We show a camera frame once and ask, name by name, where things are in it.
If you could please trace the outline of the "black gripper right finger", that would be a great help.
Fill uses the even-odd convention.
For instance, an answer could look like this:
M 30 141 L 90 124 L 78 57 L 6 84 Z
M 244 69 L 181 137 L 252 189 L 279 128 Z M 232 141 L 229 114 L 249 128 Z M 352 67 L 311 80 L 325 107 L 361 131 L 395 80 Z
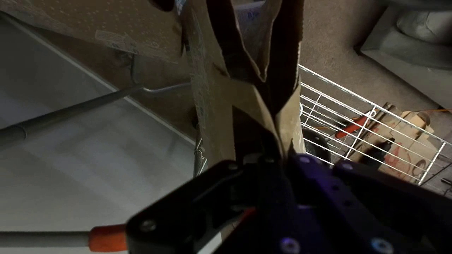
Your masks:
M 448 197 L 351 161 L 333 168 L 300 153 L 289 169 L 299 193 L 320 206 L 345 254 L 452 254 Z

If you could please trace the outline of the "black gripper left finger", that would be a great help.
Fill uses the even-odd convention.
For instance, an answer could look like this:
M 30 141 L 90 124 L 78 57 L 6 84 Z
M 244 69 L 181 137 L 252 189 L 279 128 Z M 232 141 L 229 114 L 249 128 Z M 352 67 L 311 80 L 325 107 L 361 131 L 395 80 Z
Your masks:
M 129 254 L 197 254 L 258 207 L 258 176 L 258 163 L 214 165 L 128 221 Z

